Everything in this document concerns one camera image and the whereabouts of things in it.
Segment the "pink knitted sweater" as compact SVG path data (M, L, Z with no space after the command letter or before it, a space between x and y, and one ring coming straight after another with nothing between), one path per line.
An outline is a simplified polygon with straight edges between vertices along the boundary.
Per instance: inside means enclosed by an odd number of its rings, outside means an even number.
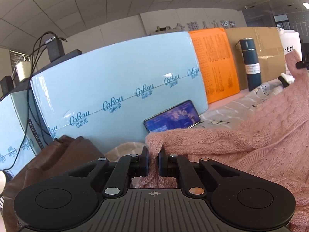
M208 157L275 182L295 197L292 231L308 231L308 71L297 69L297 51L285 56L294 82L260 104L236 128L175 129L150 133L146 145L150 171L137 188L173 188L175 179L160 177L156 157L161 149L196 162Z

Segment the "white garment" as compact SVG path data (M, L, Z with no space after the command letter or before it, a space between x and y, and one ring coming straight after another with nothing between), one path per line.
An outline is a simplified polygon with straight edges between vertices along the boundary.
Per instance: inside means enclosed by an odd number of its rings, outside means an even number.
M295 81L295 78L290 74L281 73L281 77L288 83L292 84Z

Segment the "black garment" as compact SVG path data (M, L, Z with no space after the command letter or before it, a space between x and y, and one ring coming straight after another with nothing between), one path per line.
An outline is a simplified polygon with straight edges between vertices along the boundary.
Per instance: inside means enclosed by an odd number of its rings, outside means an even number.
M282 83L282 86L284 88L288 87L290 84L285 80L285 78L283 78L282 76L278 77L278 80Z

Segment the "white tote bag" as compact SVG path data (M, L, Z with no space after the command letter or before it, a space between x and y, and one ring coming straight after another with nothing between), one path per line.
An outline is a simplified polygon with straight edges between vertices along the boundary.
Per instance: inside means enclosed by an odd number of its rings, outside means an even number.
M285 30L283 28L277 28L281 44L283 47L284 55L296 50L300 57L302 57L302 47L299 33L295 30Z

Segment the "brown cardboard box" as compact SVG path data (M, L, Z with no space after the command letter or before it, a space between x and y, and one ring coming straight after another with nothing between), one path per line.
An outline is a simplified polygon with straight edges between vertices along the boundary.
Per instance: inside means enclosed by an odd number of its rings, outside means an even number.
M281 73L286 72L285 55L277 28L239 27L228 28L225 32L232 50L241 90L248 88L243 54L238 42L241 39L252 38L254 40L263 83L274 80Z

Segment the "smartphone with lit screen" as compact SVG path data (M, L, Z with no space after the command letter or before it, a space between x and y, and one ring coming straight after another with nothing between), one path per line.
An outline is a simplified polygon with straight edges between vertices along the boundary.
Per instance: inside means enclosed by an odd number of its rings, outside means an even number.
M188 129L198 123L201 118L191 100L184 101L170 109L144 120L148 132L163 132L173 129Z

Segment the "dark teal thermos bottle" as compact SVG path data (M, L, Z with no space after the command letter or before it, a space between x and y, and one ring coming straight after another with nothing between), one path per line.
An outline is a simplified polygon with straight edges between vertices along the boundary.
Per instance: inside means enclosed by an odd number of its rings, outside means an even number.
M240 87L244 86L251 92L262 84L258 54L253 38L243 38L237 43L240 49L235 48L235 61Z

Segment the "brown leather bag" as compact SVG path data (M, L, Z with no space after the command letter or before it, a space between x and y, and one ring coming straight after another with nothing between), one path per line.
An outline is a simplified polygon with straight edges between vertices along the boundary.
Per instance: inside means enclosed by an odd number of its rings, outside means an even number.
M76 139L63 135L46 146L28 162L18 174L6 183L3 191L2 216L6 231L18 231L20 225L14 212L14 199L25 187L75 169L103 157L93 143L83 137Z

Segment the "light blue Cobou box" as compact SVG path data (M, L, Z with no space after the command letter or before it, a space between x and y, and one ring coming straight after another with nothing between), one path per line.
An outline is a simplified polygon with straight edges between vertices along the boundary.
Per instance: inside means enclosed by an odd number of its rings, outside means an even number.
M36 74L31 87L54 138L82 136L102 152L143 142L144 120L191 100L208 108L190 35L174 32L99 48Z

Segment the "cartoon print bed sheet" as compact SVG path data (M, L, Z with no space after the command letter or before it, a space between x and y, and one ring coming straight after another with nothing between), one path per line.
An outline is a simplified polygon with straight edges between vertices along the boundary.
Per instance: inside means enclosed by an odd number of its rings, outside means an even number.
M265 82L253 91L247 89L240 93L211 103L208 110L200 115L201 121L194 128L228 128L233 129L245 121L256 107L270 100L283 91L278 79Z

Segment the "orange printed box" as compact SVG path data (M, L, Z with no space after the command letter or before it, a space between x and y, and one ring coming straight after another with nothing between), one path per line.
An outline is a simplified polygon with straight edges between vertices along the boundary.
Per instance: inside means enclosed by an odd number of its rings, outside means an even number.
M232 50L223 28L190 31L208 103L240 92Z

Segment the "black power adapter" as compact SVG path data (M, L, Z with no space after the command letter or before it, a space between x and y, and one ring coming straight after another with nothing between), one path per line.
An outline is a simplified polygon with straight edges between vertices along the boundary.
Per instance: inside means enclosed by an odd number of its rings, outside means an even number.
M61 39L54 39L47 43L47 51L50 62L53 62L65 55Z

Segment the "white charger plug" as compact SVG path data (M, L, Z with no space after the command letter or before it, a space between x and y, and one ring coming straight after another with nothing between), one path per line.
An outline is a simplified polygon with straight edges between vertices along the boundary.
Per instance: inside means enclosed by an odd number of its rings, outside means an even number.
M23 82L30 77L31 74L31 63L29 61L19 61L16 64L16 72L18 75L19 82Z

